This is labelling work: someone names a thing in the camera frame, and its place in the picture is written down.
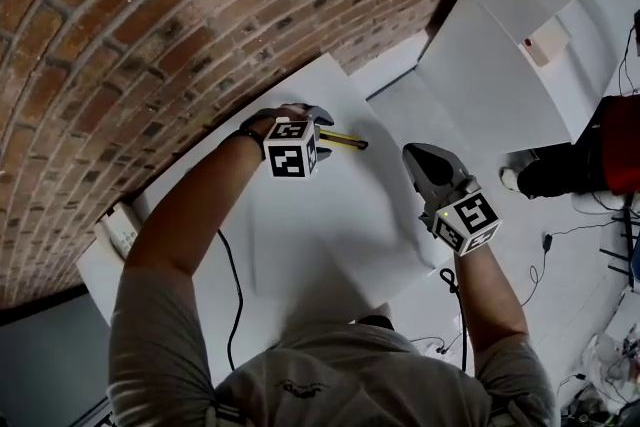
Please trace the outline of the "white power strip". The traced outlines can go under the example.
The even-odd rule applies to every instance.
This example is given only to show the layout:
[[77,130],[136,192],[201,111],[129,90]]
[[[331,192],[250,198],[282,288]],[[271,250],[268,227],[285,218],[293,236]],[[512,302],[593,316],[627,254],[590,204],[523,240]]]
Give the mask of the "white power strip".
[[424,340],[424,353],[442,359],[455,359],[461,350],[462,331],[461,315],[455,314],[434,337]]

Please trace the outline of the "black floor stand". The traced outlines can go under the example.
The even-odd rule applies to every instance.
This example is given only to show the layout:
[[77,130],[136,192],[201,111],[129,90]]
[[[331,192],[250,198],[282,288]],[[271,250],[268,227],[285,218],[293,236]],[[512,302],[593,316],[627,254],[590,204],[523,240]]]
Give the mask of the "black floor stand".
[[612,216],[599,253],[607,258],[606,268],[623,276],[633,292],[640,293],[640,219],[627,210]]

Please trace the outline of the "white corded telephone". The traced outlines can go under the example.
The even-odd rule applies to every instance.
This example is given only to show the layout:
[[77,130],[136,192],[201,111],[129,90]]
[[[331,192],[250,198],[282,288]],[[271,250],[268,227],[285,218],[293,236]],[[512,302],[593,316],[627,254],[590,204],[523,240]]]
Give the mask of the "white corded telephone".
[[94,234],[107,255],[125,261],[141,229],[135,211],[119,202],[94,225]]

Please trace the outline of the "white box with red dot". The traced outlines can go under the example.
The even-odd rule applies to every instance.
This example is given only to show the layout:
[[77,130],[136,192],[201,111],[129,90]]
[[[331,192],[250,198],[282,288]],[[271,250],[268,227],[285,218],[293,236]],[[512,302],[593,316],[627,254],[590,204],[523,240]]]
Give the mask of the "white box with red dot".
[[553,17],[525,38],[522,46],[538,67],[544,67],[561,55],[569,42],[568,31]]

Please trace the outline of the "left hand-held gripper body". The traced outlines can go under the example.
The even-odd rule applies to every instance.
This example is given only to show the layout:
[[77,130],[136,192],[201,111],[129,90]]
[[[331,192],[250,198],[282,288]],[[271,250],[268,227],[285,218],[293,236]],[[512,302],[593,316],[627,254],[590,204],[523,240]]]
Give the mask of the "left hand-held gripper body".
[[318,160],[315,124],[279,117],[263,148],[273,178],[309,178]]

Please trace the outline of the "person's right forearm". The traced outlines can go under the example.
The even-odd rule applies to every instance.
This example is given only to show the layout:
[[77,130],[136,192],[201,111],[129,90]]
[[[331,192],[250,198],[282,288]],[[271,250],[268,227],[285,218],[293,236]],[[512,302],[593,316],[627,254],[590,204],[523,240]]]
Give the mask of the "person's right forearm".
[[488,244],[457,257],[455,270],[475,352],[529,334],[523,308]]

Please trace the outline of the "clear plastic bag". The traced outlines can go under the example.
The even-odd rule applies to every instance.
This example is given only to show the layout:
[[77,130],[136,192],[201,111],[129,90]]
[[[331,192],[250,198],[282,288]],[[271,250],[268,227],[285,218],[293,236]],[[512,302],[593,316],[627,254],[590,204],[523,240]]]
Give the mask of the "clear plastic bag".
[[616,340],[606,333],[594,335],[581,356],[588,379],[603,393],[620,401],[640,396],[640,335],[636,325]]

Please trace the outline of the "person's left hand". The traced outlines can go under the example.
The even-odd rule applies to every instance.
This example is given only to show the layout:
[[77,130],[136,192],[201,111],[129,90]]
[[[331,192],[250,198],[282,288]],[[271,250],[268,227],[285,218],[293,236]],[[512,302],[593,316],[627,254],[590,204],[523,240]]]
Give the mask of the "person's left hand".
[[275,108],[261,109],[246,119],[240,127],[250,129],[262,137],[266,137],[277,119],[304,120],[307,118],[308,109],[309,105],[302,103],[282,104]]

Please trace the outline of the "white shelving unit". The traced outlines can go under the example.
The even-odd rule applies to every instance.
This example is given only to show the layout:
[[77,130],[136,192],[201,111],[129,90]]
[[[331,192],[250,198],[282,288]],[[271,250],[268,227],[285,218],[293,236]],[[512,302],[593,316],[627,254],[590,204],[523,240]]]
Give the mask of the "white shelving unit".
[[[414,71],[466,139],[501,154],[578,139],[618,67],[640,0],[457,0],[437,34],[412,37],[352,75],[371,96]],[[522,42],[556,17],[564,52],[538,67]]]

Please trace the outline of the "white desk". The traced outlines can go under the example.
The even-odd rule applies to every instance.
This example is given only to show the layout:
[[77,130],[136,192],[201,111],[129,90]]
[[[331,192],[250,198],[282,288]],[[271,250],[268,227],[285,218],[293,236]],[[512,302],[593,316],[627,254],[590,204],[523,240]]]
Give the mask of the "white desk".
[[132,203],[140,219],[183,175],[260,108],[304,102],[325,108],[363,150],[336,148],[307,179],[275,179],[262,165],[194,277],[215,381],[272,345],[284,328],[351,320],[390,303],[395,328],[417,341],[436,335],[427,303],[401,292],[435,272],[446,250],[419,221],[401,152],[361,93],[322,56],[230,118],[176,161]]

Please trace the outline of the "person's grey t-shirt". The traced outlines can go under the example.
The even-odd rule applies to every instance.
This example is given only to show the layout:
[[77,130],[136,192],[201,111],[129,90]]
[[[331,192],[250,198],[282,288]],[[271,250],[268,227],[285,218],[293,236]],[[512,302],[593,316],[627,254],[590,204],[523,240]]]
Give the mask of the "person's grey t-shirt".
[[211,405],[244,427],[559,427],[535,351],[510,337],[475,372],[421,355],[397,332],[328,324],[296,332],[211,380],[195,310],[161,276],[125,271],[112,317],[109,387],[118,427],[206,427]]

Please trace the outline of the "person's left forearm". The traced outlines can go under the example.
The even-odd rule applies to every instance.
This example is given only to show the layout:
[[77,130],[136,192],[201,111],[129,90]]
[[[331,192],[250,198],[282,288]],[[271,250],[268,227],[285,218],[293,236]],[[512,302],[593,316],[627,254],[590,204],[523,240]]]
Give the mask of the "person's left forearm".
[[223,141],[154,208],[125,266],[192,277],[262,162],[251,139]]

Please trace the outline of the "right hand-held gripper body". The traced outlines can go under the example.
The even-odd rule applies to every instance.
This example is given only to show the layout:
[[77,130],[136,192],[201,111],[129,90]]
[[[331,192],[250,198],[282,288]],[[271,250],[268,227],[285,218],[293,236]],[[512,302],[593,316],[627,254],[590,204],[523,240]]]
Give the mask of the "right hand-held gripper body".
[[501,218],[489,204],[483,189],[471,176],[447,196],[425,201],[419,219],[456,256],[487,244],[501,226]]

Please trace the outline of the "grey metal cabinet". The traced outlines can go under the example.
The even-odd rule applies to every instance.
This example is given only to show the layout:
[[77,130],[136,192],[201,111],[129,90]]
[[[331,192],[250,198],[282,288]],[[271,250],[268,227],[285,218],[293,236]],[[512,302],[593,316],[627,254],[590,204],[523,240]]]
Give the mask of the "grey metal cabinet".
[[0,326],[0,425],[68,427],[106,398],[109,328],[87,294]]

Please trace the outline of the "black wristband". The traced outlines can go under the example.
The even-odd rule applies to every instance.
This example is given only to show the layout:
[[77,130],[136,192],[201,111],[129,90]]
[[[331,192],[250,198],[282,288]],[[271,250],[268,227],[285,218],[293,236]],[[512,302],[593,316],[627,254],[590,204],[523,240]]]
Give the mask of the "black wristband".
[[251,139],[259,148],[261,154],[261,160],[264,161],[266,159],[266,152],[264,149],[264,136],[253,130],[249,127],[240,127],[236,131],[237,137],[245,137]]

